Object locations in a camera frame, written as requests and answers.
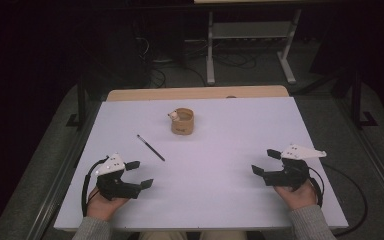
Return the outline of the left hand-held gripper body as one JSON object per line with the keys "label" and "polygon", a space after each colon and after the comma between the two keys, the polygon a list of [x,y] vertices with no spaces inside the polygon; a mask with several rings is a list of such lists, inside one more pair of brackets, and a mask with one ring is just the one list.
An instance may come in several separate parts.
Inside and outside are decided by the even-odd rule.
{"label": "left hand-held gripper body", "polygon": [[96,186],[100,194],[108,200],[113,198],[136,199],[142,191],[140,184],[123,182],[125,162],[118,153],[108,156],[95,171]]}

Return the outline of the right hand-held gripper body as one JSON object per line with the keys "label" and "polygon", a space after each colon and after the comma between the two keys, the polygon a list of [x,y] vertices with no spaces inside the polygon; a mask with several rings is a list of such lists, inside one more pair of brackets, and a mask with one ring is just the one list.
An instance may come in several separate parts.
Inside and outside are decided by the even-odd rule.
{"label": "right hand-held gripper body", "polygon": [[300,188],[310,178],[310,167],[306,159],[326,157],[325,151],[310,149],[296,144],[289,145],[285,150],[279,151],[283,169],[280,171],[265,171],[264,182],[267,186],[290,187],[293,190]]}

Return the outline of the thin black pen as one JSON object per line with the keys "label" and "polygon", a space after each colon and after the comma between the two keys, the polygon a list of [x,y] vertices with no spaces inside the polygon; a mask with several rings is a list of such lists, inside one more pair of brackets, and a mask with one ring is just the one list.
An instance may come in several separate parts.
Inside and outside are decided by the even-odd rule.
{"label": "thin black pen", "polygon": [[166,161],[166,159],[154,149],[141,135],[137,134],[136,137],[148,148],[150,149],[161,161]]}

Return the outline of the person's left hand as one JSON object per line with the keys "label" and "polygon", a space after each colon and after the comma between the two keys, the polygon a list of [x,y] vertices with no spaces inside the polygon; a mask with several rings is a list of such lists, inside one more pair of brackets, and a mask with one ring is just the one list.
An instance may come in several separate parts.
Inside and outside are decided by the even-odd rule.
{"label": "person's left hand", "polygon": [[110,221],[116,211],[128,202],[127,198],[108,200],[95,187],[88,196],[86,216],[102,221]]}

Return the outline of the person's right hand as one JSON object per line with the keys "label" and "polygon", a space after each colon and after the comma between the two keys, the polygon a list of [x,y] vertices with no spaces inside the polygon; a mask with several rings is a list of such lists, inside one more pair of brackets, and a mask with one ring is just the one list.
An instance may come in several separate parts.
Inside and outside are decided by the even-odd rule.
{"label": "person's right hand", "polygon": [[289,191],[286,187],[279,186],[275,186],[274,190],[290,210],[297,210],[317,204],[317,195],[310,181],[306,181],[295,191]]}

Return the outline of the black metal stand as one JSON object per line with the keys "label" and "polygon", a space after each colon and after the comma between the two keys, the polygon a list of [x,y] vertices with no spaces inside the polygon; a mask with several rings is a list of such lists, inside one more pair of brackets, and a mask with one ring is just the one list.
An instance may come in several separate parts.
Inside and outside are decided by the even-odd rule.
{"label": "black metal stand", "polygon": [[80,77],[76,86],[77,92],[77,113],[71,114],[66,125],[68,127],[81,128],[86,119],[86,91],[84,87],[83,77]]}
{"label": "black metal stand", "polygon": [[361,130],[367,126],[377,126],[378,123],[368,111],[361,110],[362,79],[357,70],[352,73],[351,119],[354,125]]}

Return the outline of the wooden table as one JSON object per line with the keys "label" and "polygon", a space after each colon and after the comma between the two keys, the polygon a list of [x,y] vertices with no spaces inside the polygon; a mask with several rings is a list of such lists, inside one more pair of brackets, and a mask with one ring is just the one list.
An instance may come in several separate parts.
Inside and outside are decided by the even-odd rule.
{"label": "wooden table", "polygon": [[112,90],[107,101],[288,97],[284,86],[228,86]]}

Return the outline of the white metal desk frame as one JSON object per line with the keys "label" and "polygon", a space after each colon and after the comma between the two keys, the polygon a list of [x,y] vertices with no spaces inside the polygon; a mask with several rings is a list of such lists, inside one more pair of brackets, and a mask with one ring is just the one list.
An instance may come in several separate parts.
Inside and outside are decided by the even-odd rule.
{"label": "white metal desk frame", "polygon": [[297,82],[294,73],[288,62],[289,51],[298,28],[302,9],[294,8],[293,17],[290,20],[235,20],[217,21],[214,17],[214,10],[208,13],[207,32],[207,56],[206,70],[207,83],[216,83],[213,50],[215,40],[232,39],[283,39],[283,49],[277,52],[277,58],[288,84]]}

